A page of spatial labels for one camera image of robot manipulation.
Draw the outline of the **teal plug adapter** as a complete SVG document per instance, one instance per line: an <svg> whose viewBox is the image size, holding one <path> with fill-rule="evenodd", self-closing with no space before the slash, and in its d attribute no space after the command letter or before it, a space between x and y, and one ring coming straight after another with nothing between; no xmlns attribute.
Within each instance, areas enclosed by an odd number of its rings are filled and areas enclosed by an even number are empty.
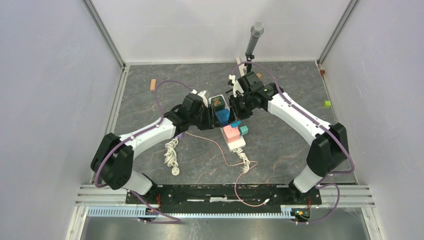
<svg viewBox="0 0 424 240"><path fill-rule="evenodd" d="M239 131L240 131L240 135L244 136L248 133L249 128L246 125L243 125L239 127Z"/></svg>

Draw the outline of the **blue cube socket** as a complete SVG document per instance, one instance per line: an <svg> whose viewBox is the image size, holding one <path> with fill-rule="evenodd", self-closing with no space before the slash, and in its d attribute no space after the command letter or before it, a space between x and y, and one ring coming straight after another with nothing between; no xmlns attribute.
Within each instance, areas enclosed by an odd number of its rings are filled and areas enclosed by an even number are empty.
<svg viewBox="0 0 424 240"><path fill-rule="evenodd" d="M216 112L216 117L222 126L229 124L230 110L228 108Z"/></svg>

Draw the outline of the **blue adapter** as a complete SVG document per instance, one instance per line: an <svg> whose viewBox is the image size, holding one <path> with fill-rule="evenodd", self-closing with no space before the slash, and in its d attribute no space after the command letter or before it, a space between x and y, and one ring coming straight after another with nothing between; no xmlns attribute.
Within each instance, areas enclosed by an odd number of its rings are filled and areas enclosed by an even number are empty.
<svg viewBox="0 0 424 240"><path fill-rule="evenodd" d="M232 128L236 128L236 127L238 127L240 124L241 124L241 121L240 121L240 120L237 120L237 121L232 122L232 123L230 124L230 126L231 126Z"/></svg>

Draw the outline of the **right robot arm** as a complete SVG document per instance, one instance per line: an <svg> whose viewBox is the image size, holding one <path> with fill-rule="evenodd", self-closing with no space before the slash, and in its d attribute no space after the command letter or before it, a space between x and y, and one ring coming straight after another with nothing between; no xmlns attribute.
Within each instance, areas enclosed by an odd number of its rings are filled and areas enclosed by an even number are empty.
<svg viewBox="0 0 424 240"><path fill-rule="evenodd" d="M310 146L306 167L290 182L289 199L302 204L309 191L335 170L343 161L351 160L347 130L341 123L331 124L314 116L297 104L277 83L265 85L254 72L240 78L229 75L229 122L250 118L262 109L287 123Z"/></svg>

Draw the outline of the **pink cube socket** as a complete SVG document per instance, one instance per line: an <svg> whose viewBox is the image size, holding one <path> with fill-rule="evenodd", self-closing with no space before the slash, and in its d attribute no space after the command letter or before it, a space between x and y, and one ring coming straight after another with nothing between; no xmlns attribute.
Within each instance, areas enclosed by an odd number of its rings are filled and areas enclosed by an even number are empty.
<svg viewBox="0 0 424 240"><path fill-rule="evenodd" d="M222 133L225 141L229 143L233 143L240 139L241 133L238 127L232 128L231 125L227 125L222 128Z"/></svg>

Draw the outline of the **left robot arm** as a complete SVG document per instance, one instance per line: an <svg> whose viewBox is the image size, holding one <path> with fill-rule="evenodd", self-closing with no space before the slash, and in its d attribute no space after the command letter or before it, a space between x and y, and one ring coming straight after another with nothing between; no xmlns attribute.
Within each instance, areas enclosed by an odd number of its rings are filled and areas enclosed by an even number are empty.
<svg viewBox="0 0 424 240"><path fill-rule="evenodd" d="M95 174L94 185L136 192L145 204L153 203L157 198L154 183L145 174L133 170L134 159L154 145L186 132L191 126L201 131L220 128L222 125L214 101L204 94L204 91L189 93L181 104L136 131L120 136L112 132L106 134L90 164Z"/></svg>

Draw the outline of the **purple USB power strip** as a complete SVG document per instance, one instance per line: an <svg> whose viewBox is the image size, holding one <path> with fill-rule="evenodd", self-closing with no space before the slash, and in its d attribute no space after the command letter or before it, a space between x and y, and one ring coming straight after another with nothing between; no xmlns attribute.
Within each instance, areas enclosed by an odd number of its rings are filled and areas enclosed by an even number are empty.
<svg viewBox="0 0 424 240"><path fill-rule="evenodd" d="M182 132L182 133L180 133L180 134L178 134L177 136L175 136L177 139L182 139L183 137L184 137L184 135L185 135L185 133L184 132Z"/></svg>

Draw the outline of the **dark green cube socket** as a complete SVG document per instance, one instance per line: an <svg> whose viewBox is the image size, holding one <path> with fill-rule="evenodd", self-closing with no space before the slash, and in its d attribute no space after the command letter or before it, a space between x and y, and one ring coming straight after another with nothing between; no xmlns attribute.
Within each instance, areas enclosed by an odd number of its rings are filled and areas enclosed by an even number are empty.
<svg viewBox="0 0 424 240"><path fill-rule="evenodd" d="M225 98L224 98L224 96L222 94L213 96L210 99L210 104L212 105L213 109L216 112L222 111L222 110L224 110L224 109L227 108L227 104L226 104Z"/></svg>

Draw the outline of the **white multicolour power strip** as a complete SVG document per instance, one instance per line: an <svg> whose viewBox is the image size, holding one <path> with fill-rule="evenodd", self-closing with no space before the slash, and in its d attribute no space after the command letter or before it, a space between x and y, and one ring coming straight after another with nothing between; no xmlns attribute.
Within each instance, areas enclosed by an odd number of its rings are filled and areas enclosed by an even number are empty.
<svg viewBox="0 0 424 240"><path fill-rule="evenodd" d="M240 121L230 123L230 107L222 94L210 97L208 103L216 113L218 122L222 125L220 131L225 143L231 152L246 146L244 136L249 129L246 125L241 125Z"/></svg>

